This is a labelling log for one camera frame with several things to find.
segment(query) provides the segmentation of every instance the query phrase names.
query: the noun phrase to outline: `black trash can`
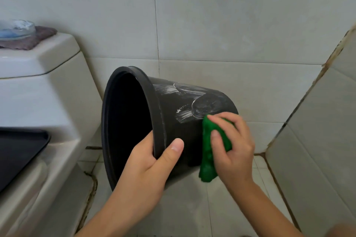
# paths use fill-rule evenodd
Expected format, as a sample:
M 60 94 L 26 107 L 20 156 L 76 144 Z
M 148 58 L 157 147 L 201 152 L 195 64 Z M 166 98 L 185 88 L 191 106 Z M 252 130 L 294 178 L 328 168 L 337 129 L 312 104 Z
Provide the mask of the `black trash can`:
M 202 118 L 223 111 L 238 113 L 222 92 L 148 77 L 136 67 L 119 67 L 104 94 L 101 142 L 106 173 L 113 190 L 136 144 L 151 130 L 158 159 L 175 138 L 184 141 L 183 153 L 167 183 L 202 162 Z

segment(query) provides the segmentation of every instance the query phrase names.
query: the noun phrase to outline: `person's right hand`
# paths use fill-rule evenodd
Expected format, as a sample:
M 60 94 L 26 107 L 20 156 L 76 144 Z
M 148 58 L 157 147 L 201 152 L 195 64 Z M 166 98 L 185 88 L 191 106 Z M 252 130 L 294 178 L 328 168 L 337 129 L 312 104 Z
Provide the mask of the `person's right hand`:
M 233 147 L 226 152 L 219 132 L 217 130 L 211 132 L 212 155 L 218 176 L 230 194 L 244 190 L 253 184 L 252 161 L 255 150 L 255 143 L 246 122 L 241 116 L 226 112 L 207 117 L 225 132 Z

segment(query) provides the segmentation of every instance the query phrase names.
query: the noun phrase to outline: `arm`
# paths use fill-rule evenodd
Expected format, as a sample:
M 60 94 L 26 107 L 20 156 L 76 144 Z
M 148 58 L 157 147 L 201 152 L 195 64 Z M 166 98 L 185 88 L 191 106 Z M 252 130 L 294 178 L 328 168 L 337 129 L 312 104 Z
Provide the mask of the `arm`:
M 175 139 L 156 160 L 152 131 L 132 150 L 120 179 L 104 207 L 75 237 L 121 237 L 158 204 L 184 143 Z
M 225 152 L 220 134 L 211 133 L 216 172 L 239 208 L 260 237 L 302 237 L 294 225 L 274 206 L 252 180 L 255 143 L 241 116 L 233 113 L 209 115 L 230 139 L 233 149 Z M 226 118 L 235 126 L 226 122 Z

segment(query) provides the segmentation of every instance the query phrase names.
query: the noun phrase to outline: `black tray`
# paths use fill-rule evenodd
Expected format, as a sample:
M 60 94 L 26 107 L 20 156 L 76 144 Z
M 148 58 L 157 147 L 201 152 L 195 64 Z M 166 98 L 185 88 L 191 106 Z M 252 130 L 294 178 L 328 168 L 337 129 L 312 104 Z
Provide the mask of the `black tray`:
M 0 192 L 47 146 L 50 139 L 44 130 L 0 127 Z

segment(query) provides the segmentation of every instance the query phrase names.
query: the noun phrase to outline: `tiled wall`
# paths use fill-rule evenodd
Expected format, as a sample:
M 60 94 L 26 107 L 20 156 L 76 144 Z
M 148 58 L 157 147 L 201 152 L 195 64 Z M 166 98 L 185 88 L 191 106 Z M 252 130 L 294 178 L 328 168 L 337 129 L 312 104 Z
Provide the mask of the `tiled wall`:
M 306 236 L 356 223 L 356 29 L 267 150 Z
M 101 94 L 111 72 L 225 92 L 265 150 L 356 20 L 356 0 L 0 0 L 0 18 L 73 34 Z M 96 137 L 90 143 L 98 145 Z

